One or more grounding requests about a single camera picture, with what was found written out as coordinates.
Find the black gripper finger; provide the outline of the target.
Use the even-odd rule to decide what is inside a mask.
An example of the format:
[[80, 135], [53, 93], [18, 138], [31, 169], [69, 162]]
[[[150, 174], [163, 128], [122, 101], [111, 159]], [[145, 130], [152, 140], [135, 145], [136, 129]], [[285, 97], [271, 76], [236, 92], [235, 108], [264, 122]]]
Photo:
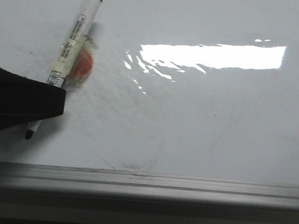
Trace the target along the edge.
[[0, 68], [0, 131], [60, 116], [66, 90]]

